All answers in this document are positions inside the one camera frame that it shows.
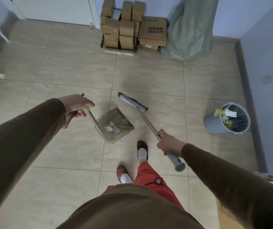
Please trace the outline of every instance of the tile floor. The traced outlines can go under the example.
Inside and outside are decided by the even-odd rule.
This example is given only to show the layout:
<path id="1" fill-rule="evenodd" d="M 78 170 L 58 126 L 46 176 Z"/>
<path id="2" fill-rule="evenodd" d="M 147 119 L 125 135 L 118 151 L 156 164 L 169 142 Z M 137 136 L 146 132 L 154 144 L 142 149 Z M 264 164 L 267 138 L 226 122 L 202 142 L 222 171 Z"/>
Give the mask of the tile floor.
<path id="1" fill-rule="evenodd" d="M 114 144 L 87 119 L 61 130 L 27 170 L 0 210 L 0 228 L 55 228 L 84 202 L 117 184 L 123 162 L 137 172 L 136 142 L 149 146 L 149 163 L 205 228 L 219 228 L 216 201 L 191 169 L 174 171 L 156 147 L 156 138 L 140 115 L 117 91 L 149 107 L 157 128 L 199 146 L 249 171 L 257 164 L 250 131 L 212 135 L 203 116 L 231 101 L 245 106 L 233 44 L 218 43 L 202 58 L 166 60 L 139 50 L 134 56 L 104 53 L 101 32 L 87 26 L 19 21 L 0 55 L 0 123 L 52 97 L 82 93 L 96 103 L 98 118 L 116 106 L 137 127 Z"/>

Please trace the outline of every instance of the hand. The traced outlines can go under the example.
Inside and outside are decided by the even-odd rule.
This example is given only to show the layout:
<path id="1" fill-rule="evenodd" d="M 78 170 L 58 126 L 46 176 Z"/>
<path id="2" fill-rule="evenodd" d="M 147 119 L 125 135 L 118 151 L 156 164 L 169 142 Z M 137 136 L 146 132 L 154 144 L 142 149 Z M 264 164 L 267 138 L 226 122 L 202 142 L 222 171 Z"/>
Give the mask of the hand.
<path id="1" fill-rule="evenodd" d="M 181 157 L 181 150 L 186 144 L 185 142 L 167 134 L 164 129 L 160 129 L 157 132 L 157 135 L 162 138 L 162 140 L 157 144 L 157 147 L 164 152 L 164 155 L 166 155 L 166 153 L 171 153 Z"/>
<path id="2" fill-rule="evenodd" d="M 67 114 L 69 112 L 78 110 L 74 118 L 77 118 L 79 116 L 82 116 L 82 117 L 87 116 L 85 112 L 82 110 L 82 108 L 85 107 L 86 105 L 89 107 L 95 106 L 95 104 L 91 100 L 88 100 L 87 98 L 82 97 L 81 95 L 78 95 L 78 94 L 63 96 L 58 99 L 63 103 Z"/>

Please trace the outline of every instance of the door frame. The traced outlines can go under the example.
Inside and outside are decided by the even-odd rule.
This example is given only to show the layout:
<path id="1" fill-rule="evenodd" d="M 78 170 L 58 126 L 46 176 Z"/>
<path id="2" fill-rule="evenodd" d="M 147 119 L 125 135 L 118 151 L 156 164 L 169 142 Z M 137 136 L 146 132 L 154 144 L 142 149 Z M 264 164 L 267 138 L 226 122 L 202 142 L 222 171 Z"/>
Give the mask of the door frame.
<path id="1" fill-rule="evenodd" d="M 4 3 L 4 5 L 7 7 L 7 9 L 9 11 L 16 14 L 18 19 L 26 20 L 26 18 L 22 14 L 22 12 L 19 10 L 19 8 L 15 5 L 15 3 L 13 1 L 11 1 L 11 0 L 1 0 L 1 1 Z M 97 29 L 100 29 L 99 16 L 98 16 L 98 13 L 97 13 L 95 0 L 88 0 L 88 1 L 89 1 L 91 13 L 92 13 L 92 18 L 93 18 L 93 21 L 94 21 L 94 26 Z"/>

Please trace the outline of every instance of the gray trash can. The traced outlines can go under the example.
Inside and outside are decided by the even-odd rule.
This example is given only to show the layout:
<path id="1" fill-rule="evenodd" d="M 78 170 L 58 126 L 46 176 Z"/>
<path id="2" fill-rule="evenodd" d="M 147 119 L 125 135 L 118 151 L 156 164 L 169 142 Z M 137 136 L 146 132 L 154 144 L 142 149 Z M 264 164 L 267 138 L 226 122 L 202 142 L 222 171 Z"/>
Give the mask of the gray trash can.
<path id="1" fill-rule="evenodd" d="M 228 103 L 225 104 L 221 109 L 237 112 L 237 117 L 235 120 L 236 127 L 233 129 L 229 129 L 225 126 L 222 121 L 222 116 L 214 116 L 214 112 L 206 115 L 203 120 L 203 125 L 206 130 L 213 134 L 223 134 L 223 133 L 234 133 L 234 134 L 243 134 L 250 127 L 250 117 L 247 111 L 238 104 Z"/>

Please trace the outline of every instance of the white door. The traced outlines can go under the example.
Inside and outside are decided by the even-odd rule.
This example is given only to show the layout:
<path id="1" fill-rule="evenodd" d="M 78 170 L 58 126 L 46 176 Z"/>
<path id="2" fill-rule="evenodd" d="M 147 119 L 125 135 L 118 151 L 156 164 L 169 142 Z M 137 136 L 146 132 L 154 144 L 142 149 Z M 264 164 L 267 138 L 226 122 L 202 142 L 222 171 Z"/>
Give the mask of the white door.
<path id="1" fill-rule="evenodd" d="M 12 0 L 27 19 L 90 25 L 89 0 Z"/>

